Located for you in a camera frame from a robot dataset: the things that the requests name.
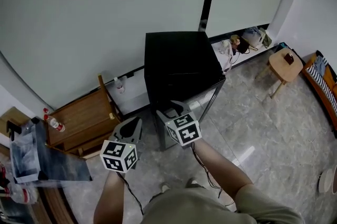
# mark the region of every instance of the striped cloth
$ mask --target striped cloth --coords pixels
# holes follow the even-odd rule
[[[328,61],[323,57],[323,61],[325,66],[328,64]],[[316,81],[319,87],[322,89],[328,100],[330,101],[333,110],[337,116],[337,101],[332,94],[330,88],[327,86],[326,82],[324,81],[323,77],[317,72],[314,65],[311,65],[309,68],[305,69],[305,71]]]

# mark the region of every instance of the tiled floor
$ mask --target tiled floor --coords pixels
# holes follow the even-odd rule
[[[306,223],[331,223],[337,216],[337,195],[319,195],[319,174],[337,164],[337,140],[329,122],[304,79],[299,76],[271,99],[278,86],[273,74],[254,77],[264,68],[271,52],[233,69],[208,115],[201,123],[204,139],[233,161],[255,185],[275,200],[295,208]],[[204,171],[190,150],[174,146],[158,151],[149,111],[143,140],[137,146],[141,160],[126,179],[145,206],[168,182],[182,188],[190,177],[210,188]],[[92,223],[107,171],[99,157],[87,161],[92,182],[74,182],[65,188],[67,199],[80,224]],[[222,195],[221,202],[229,204]],[[138,205],[125,191],[124,223],[139,223]]]

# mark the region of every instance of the forearm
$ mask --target forearm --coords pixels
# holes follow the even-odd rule
[[[249,177],[239,167],[219,154],[203,139],[194,142],[194,149],[216,182],[233,199],[242,187],[252,184]]]
[[[123,207],[124,182],[115,172],[109,172],[95,210],[94,224],[122,224]]]

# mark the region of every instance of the khaki shirt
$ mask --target khaki shirt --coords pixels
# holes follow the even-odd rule
[[[230,212],[204,188],[168,190],[144,209],[142,224],[256,224],[304,223],[299,214],[264,195],[253,185],[241,188]]]

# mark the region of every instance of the black cabinet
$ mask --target black cabinet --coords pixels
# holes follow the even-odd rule
[[[147,33],[144,76],[161,150],[174,142],[155,111],[183,101],[202,121],[226,79],[204,32]]]

